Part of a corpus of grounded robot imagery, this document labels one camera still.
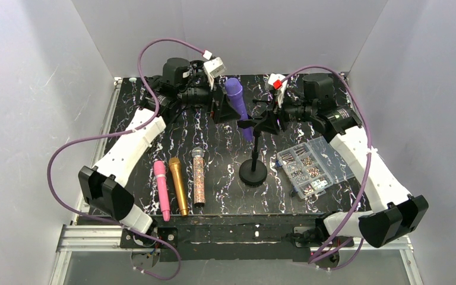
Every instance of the microphone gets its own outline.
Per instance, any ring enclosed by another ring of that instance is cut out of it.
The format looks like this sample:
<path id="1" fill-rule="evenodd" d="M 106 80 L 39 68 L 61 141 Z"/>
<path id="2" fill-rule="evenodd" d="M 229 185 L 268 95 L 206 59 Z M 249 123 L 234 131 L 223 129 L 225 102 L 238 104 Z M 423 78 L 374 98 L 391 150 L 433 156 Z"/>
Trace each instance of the microphone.
<path id="1" fill-rule="evenodd" d="M 240 81 L 235 77 L 228 78 L 224 84 L 224 88 L 226 89 L 226 95 L 228 96 L 232 107 L 240 115 L 240 119 L 247 120 L 249 117 L 247 116 L 247 110 L 245 109 Z M 242 134 L 247 141 L 252 141 L 252 128 L 242 129 Z"/>
<path id="2" fill-rule="evenodd" d="M 176 195 L 178 197 L 179 211 L 181 216 L 186 217 L 188 215 L 188 202 L 186 200 L 186 190 L 182 183 L 181 174 L 181 162 L 179 158 L 172 157 L 169 160 L 169 169 L 172 172 L 172 178 L 174 179 L 174 186 L 176 187 Z"/>
<path id="3" fill-rule="evenodd" d="M 195 147 L 191 155 L 193 156 L 194 205 L 201 208 L 205 206 L 204 150 L 201 147 Z"/>
<path id="4" fill-rule="evenodd" d="M 167 178 L 165 177 L 165 164 L 157 160 L 153 164 L 153 172 L 156 176 L 158 186 L 158 197 L 160 198 L 160 210 L 164 221 L 170 220 L 169 194 L 167 193 Z"/>

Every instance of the black marble tabletop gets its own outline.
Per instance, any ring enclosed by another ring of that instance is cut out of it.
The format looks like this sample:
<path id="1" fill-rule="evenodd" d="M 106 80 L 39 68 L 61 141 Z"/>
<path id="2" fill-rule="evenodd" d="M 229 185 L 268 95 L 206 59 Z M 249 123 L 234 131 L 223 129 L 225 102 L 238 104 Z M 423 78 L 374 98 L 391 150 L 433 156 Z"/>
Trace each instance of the black marble tabletop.
<path id="1" fill-rule="evenodd" d="M 269 93 L 264 89 L 267 75 L 236 76 L 243 86 L 243 95 L 248 113 L 261 113 L 263 104 L 255 104 L 252 99 L 267 100 Z M 346 94 L 339 83 L 335 83 L 337 101 L 347 102 Z M 142 99 L 142 82 L 131 82 L 125 78 L 121 85 L 118 102 L 112 120 L 111 132 L 122 131 L 130 123 L 138 102 Z M 300 75 L 291 78 L 289 90 L 302 90 Z M 289 129 L 281 135 L 263 133 L 259 145 L 259 159 L 268 167 L 268 177 L 263 185 L 251 188 L 238 176 L 241 163 L 251 158 L 252 142 L 247 142 L 236 122 L 214 124 L 205 110 L 186 110 L 178 120 L 167 126 L 153 145 L 144 153 L 130 175 L 126 189 L 134 195 L 135 203 L 146 213 L 160 214 L 156 181 L 153 175 L 153 162 L 157 159 L 167 162 L 178 157 L 182 163 L 183 182 L 188 189 L 190 214 L 300 214 L 324 213 L 348 210 L 359 191 L 355 178 L 333 185 L 326 194 L 311 196 L 301 200 L 290 195 L 292 185 L 282 169 L 275 167 L 277 152 L 319 136 L 309 123 L 290 123 Z M 114 145 L 111 138 L 105 151 Z M 205 150 L 205 207 L 192 206 L 192 156 L 191 150 L 200 146 Z M 339 163 L 332 158 L 331 163 Z M 170 209 L 179 214 L 175 189 L 170 173 L 167 174 Z M 369 210 L 366 197 L 361 200 L 358 210 Z"/>

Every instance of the plastic organizer box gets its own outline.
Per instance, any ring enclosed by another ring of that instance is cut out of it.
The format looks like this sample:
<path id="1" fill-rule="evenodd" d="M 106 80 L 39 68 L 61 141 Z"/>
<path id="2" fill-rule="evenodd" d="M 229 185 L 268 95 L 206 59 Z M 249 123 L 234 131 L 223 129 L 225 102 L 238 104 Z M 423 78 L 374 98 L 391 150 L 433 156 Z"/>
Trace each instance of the plastic organizer box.
<path id="1" fill-rule="evenodd" d="M 277 153 L 277 166 L 282 166 L 301 199 L 322 195 L 329 186 L 354 176 L 323 137 Z"/>

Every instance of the white wall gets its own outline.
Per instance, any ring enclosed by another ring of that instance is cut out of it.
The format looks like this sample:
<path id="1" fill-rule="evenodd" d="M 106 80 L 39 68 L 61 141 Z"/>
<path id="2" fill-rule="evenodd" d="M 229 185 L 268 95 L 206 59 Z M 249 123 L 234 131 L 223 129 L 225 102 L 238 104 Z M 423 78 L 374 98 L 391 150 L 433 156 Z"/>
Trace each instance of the white wall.
<path id="1" fill-rule="evenodd" d="M 312 63 L 347 71 L 387 0 L 73 2 L 109 71 L 127 77 L 137 75 L 139 50 L 158 37 L 209 49 L 223 59 L 227 74 L 286 73 Z M 144 71 L 161 74 L 167 58 L 186 53 L 197 57 L 161 43 L 144 55 Z"/>
<path id="2" fill-rule="evenodd" d="M 112 77 L 71 1 L 0 2 L 0 284 L 47 284 L 62 223 L 46 165 L 68 140 L 98 134 Z M 94 144 L 54 165 L 74 205 Z"/>
<path id="3" fill-rule="evenodd" d="M 373 139 L 429 210 L 411 234 L 426 284 L 456 284 L 456 1 L 389 0 L 351 71 Z"/>

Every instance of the red connector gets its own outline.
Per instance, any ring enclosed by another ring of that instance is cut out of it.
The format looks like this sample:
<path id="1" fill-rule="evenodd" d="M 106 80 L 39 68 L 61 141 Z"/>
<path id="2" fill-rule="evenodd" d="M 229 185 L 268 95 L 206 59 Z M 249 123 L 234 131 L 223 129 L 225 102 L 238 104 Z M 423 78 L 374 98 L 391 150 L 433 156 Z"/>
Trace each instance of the red connector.
<path id="1" fill-rule="evenodd" d="M 275 89 L 279 89 L 281 86 L 282 86 L 282 82 L 280 82 L 280 80 L 276 80 L 273 84 L 274 88 Z"/>

